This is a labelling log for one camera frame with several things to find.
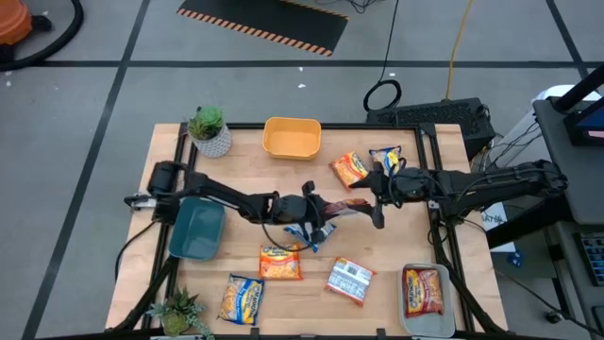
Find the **potted plant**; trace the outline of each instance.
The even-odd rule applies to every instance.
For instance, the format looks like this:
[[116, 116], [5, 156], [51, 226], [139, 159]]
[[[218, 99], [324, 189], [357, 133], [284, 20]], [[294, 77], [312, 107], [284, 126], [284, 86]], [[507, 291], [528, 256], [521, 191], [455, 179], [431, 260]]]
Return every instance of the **potted plant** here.
[[187, 128], [193, 143], [206, 157], [221, 157], [230, 149], [230, 131], [223, 120], [222, 110], [216, 107], [198, 107]]
[[168, 336], [179, 336], [191, 327], [195, 327], [205, 336], [206, 340], [214, 340], [210, 328], [204, 324], [197, 314], [206, 310], [206, 307], [195, 303], [197, 296], [189, 297], [187, 288], [176, 292], [164, 303], [152, 303], [151, 310], [147, 313], [159, 318], [163, 332]]

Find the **gray tray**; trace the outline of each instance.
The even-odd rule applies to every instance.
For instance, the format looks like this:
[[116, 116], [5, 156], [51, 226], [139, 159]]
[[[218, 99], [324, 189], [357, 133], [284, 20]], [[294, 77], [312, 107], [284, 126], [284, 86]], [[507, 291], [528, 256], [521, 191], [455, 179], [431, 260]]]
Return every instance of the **gray tray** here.
[[[443, 291], [443, 304], [445, 312], [424, 314], [416, 317], [405, 317], [405, 295], [403, 293], [403, 270], [407, 268], [437, 269], [441, 279], [441, 290]], [[440, 264], [408, 263], [403, 270], [398, 272], [398, 315], [401, 325], [411, 335], [434, 336], [450, 338], [455, 333], [455, 315], [453, 301], [451, 299], [451, 288], [449, 272]]]

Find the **orange vacuum cleaner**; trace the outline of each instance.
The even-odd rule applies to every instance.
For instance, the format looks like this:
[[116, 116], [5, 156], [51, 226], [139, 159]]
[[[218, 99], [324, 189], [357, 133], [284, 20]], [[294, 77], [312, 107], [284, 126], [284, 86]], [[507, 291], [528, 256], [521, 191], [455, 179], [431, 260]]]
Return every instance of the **orange vacuum cleaner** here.
[[33, 65], [57, 53], [80, 29], [84, 14], [79, 0], [72, 0], [75, 16], [65, 32], [42, 51], [15, 60], [15, 46], [32, 31], [48, 32], [52, 23], [43, 15], [31, 15], [21, 0], [0, 0], [0, 71], [15, 70]]

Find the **yellow bowl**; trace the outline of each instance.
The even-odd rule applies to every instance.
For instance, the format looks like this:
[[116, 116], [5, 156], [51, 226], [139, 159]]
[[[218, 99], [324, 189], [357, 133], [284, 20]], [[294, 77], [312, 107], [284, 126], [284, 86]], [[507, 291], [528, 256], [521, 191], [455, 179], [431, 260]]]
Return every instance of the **yellow bowl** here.
[[314, 119], [272, 117], [264, 125], [262, 146], [274, 158], [312, 160], [321, 147], [321, 124]]

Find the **black and orange striped mat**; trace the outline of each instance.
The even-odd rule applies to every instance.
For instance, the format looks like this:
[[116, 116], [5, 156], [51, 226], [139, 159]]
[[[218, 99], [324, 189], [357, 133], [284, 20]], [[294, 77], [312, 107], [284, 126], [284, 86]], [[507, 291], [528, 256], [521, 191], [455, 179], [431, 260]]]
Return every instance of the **black and orange striped mat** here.
[[348, 17], [289, 0], [186, 0], [178, 14], [331, 56]]

